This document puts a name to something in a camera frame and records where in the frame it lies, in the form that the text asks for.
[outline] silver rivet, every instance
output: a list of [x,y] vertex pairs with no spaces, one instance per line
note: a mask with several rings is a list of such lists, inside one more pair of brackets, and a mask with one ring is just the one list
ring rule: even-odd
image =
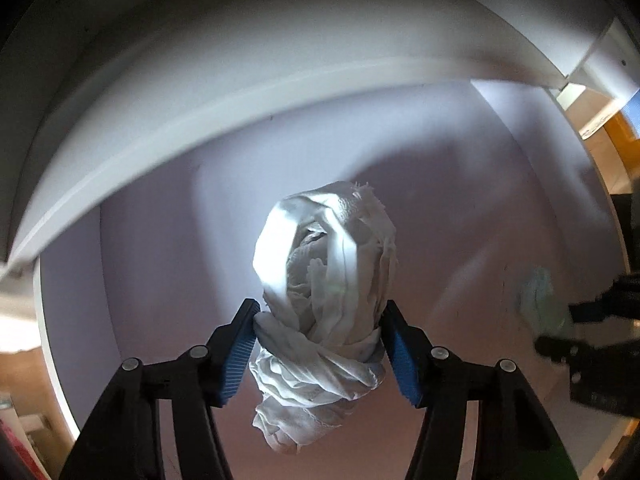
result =
[[204,345],[194,346],[191,350],[189,350],[189,355],[194,359],[205,357],[208,353],[209,349]]
[[511,359],[503,359],[500,361],[500,368],[502,368],[505,372],[511,373],[517,370],[516,363],[514,363]]
[[135,357],[130,357],[129,359],[124,359],[122,362],[122,369],[126,372],[130,372],[138,368],[140,361],[138,361]]
[[431,355],[434,359],[444,361],[444,359],[447,359],[449,357],[449,350],[443,348],[442,346],[436,346],[431,349]]

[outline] rolled cloth bundle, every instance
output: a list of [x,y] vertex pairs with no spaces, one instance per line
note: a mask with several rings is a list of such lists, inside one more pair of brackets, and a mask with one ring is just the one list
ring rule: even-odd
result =
[[269,213],[254,269],[270,312],[255,316],[254,426],[296,453],[342,425],[385,370],[378,321],[396,268],[396,229],[369,186],[334,182]]

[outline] white cloth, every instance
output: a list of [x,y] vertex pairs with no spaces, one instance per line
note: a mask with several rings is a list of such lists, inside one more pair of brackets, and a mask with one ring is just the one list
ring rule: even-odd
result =
[[295,453],[339,427],[382,382],[395,234],[372,189],[349,182],[271,210],[254,255],[270,312],[255,316],[249,368],[263,393],[254,426],[274,450]]

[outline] brown floor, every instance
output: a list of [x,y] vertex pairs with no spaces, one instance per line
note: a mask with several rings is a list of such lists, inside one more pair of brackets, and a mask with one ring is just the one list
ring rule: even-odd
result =
[[631,182],[613,142],[604,128],[584,141],[611,194],[631,193]]
[[57,479],[73,441],[58,409],[42,350],[0,354],[0,391],[11,395],[18,415],[43,414],[50,429],[31,433],[44,467]]

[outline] crumpled white fabric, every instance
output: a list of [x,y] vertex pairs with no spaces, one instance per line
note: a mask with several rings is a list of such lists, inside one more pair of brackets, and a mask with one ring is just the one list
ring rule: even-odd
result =
[[276,451],[339,427],[382,382],[378,321],[396,268],[396,229],[369,186],[334,182],[271,210],[254,269],[270,312],[255,316],[254,426]]

